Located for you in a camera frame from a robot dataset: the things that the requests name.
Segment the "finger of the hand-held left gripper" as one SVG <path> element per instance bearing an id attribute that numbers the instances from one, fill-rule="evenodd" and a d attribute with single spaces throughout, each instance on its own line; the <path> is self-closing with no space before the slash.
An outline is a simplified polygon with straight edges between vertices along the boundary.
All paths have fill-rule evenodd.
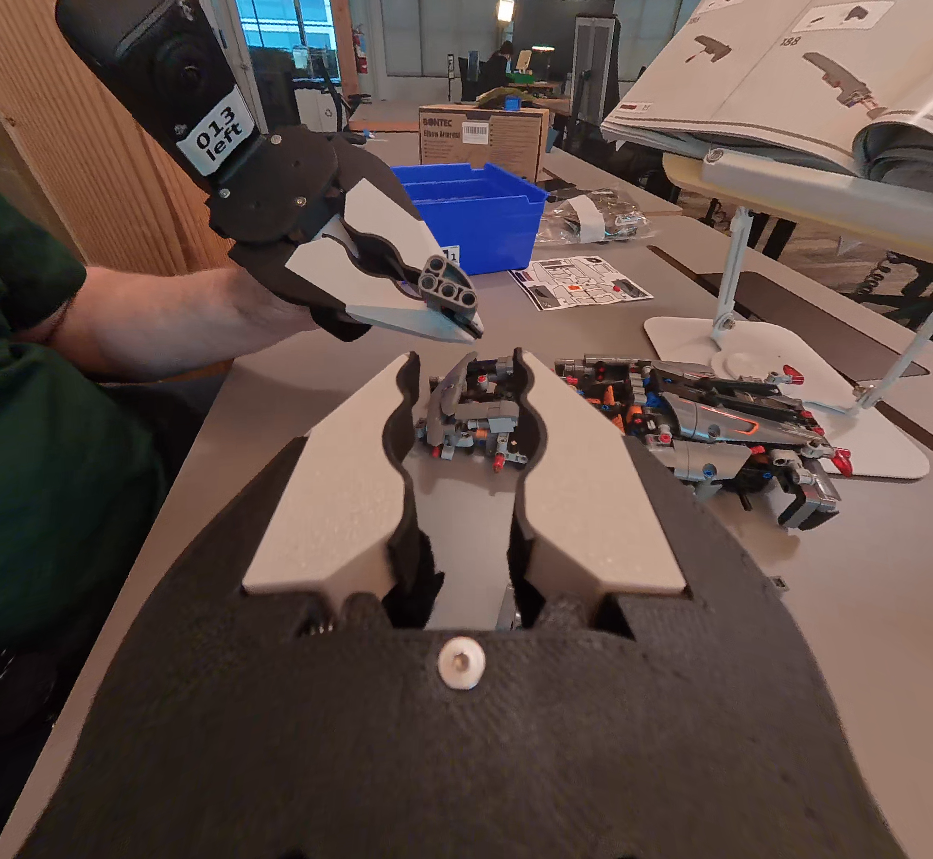
<path id="1" fill-rule="evenodd" d="M 364 272 L 344 243 L 332 236 L 298 246 L 285 267 L 360 323 L 447 343 L 469 344 L 484 334 L 478 314 L 464 323 L 442 314 L 390 278 Z"/>
<path id="2" fill-rule="evenodd" d="M 342 223 L 364 271 L 417 283 L 440 246 L 427 224 L 363 178 L 344 194 Z"/>

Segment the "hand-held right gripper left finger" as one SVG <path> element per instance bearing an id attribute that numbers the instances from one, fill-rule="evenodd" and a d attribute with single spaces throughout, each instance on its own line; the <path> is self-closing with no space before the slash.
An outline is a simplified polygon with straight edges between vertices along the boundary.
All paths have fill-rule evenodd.
<path id="1" fill-rule="evenodd" d="M 396 357 L 307 433 L 244 574 L 246 593 L 311 593 L 334 614 L 367 593 L 391 619 L 430 617 L 444 576 L 403 467 L 420 367 L 416 352 Z"/>

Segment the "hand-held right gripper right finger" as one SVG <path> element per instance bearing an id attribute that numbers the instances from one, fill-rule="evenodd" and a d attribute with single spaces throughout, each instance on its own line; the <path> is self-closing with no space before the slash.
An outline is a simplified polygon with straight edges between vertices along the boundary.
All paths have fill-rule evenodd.
<path id="1" fill-rule="evenodd" d="M 519 449 L 507 563 L 522 619 L 569 596 L 595 619 L 608 596 L 683 596 L 688 585 L 626 438 L 521 348 Z"/>

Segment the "grey lego wing piece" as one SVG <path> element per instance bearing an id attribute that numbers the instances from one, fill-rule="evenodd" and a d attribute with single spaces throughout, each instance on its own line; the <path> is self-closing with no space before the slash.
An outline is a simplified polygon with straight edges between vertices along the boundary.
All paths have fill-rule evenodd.
<path id="1" fill-rule="evenodd" d="M 462 326 L 477 315 L 479 298 L 466 273 L 438 252 L 429 256 L 418 277 L 403 280 L 402 289 L 417 295 L 426 305 Z"/>

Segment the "blue plastic parts bin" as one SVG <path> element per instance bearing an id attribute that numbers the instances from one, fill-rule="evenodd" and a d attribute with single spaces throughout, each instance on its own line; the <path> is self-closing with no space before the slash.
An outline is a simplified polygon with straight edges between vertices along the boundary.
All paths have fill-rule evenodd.
<path id="1" fill-rule="evenodd" d="M 496 165 L 395 166 L 393 171 L 442 249 L 469 276 L 528 266 L 546 192 Z"/>

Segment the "grey black lego spaceship model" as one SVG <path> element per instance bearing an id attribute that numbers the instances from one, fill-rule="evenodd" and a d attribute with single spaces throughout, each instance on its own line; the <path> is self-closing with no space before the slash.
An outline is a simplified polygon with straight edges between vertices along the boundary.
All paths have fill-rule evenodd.
<path id="1" fill-rule="evenodd" d="M 850 451 L 835 447 L 819 421 L 785 386 L 804 381 L 785 364 L 765 378 L 722 378 L 701 365 L 589 355 L 556 360 L 553 370 L 622 434 L 647 446 L 674 476 L 708 499 L 719 491 L 749 497 L 775 482 L 793 498 L 778 525 L 811 530 L 834 518 L 841 501 L 823 469 L 853 473 Z M 519 443 L 519 381 L 511 357 L 464 356 L 429 380 L 426 415 L 414 424 L 434 457 L 480 449 L 495 472 L 524 466 Z"/>

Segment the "person's left forearm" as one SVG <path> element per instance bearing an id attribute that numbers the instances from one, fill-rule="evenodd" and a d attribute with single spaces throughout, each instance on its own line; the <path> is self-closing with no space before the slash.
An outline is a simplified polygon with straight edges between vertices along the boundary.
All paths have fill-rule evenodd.
<path id="1" fill-rule="evenodd" d="M 85 375 L 165 379 L 265 350 L 317 324 L 239 266 L 178 277 L 92 267 L 76 295 L 16 340 Z"/>

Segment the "clear bag with lego parts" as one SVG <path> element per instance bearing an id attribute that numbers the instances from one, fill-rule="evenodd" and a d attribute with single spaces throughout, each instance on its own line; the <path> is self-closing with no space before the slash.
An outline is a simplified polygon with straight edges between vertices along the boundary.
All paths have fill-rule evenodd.
<path id="1" fill-rule="evenodd" d="M 624 243 L 650 235 L 649 220 L 623 189 L 570 188 L 546 201 L 535 246 Z"/>

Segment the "lego sticker sheet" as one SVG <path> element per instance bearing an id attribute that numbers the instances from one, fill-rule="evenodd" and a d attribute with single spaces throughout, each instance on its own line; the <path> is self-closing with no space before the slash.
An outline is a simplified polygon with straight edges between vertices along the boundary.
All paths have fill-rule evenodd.
<path id="1" fill-rule="evenodd" d="M 508 274 L 541 312 L 636 303 L 654 298 L 598 256 L 537 260 Z"/>

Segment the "white bin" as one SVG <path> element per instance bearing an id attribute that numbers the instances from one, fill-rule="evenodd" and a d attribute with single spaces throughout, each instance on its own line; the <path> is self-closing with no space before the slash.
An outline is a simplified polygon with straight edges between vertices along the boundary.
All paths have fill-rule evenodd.
<path id="1" fill-rule="evenodd" d="M 337 108 L 327 91 L 295 87 L 299 122 L 318 133 L 334 133 L 340 128 Z"/>

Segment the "cardboard box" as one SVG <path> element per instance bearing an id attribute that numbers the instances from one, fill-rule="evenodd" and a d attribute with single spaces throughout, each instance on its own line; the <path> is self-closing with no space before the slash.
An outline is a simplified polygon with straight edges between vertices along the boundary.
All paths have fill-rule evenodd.
<path id="1" fill-rule="evenodd" d="M 542 108 L 420 106 L 420 162 L 422 165 L 468 164 L 473 168 L 492 164 L 536 183 L 550 127 L 550 113 Z"/>

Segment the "silver book stand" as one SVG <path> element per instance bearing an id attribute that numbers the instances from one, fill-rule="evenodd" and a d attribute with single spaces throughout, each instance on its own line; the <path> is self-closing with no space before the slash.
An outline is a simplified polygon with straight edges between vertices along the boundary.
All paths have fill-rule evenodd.
<path id="1" fill-rule="evenodd" d="M 726 197 L 737 211 L 713 319 L 656 316 L 646 320 L 649 339 L 663 360 L 700 363 L 726 378 L 764 377 L 790 365 L 803 375 L 785 391 L 815 410 L 831 444 L 848 452 L 832 459 L 835 473 L 918 480 L 930 471 L 925 456 L 878 404 L 904 375 L 931 337 L 931 316 L 882 380 L 853 390 L 841 374 L 796 333 L 761 321 L 739 320 L 734 311 L 752 211 L 789 220 L 812 220 L 880 240 L 882 246 L 931 254 L 930 192 L 857 176 L 788 165 L 748 153 L 712 149 L 702 160 L 666 153 L 671 182 Z"/>

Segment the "grey metal cabinet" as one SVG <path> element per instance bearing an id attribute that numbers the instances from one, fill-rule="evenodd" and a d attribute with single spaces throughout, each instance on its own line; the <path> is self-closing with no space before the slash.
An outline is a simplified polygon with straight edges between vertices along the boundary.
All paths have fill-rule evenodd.
<path id="1" fill-rule="evenodd" d="M 573 120 L 599 127 L 619 103 L 620 36 L 615 15 L 576 17 L 569 88 Z"/>

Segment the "large black screen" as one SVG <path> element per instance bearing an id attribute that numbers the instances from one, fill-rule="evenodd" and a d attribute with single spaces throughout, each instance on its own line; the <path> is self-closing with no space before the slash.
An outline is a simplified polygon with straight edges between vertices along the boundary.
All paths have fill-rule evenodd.
<path id="1" fill-rule="evenodd" d="M 552 53 L 533 53 L 532 72 L 563 80 L 573 68 L 576 17 L 610 17 L 614 0 L 515 0 L 512 43 L 515 51 L 550 46 Z"/>

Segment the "wooden post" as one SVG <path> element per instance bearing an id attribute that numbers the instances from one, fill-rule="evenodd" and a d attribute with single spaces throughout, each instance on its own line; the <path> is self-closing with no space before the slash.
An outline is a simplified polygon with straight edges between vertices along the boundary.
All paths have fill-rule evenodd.
<path id="1" fill-rule="evenodd" d="M 72 52 L 57 0 L 1 0 L 2 124 L 86 263 L 229 267 L 205 196 Z"/>

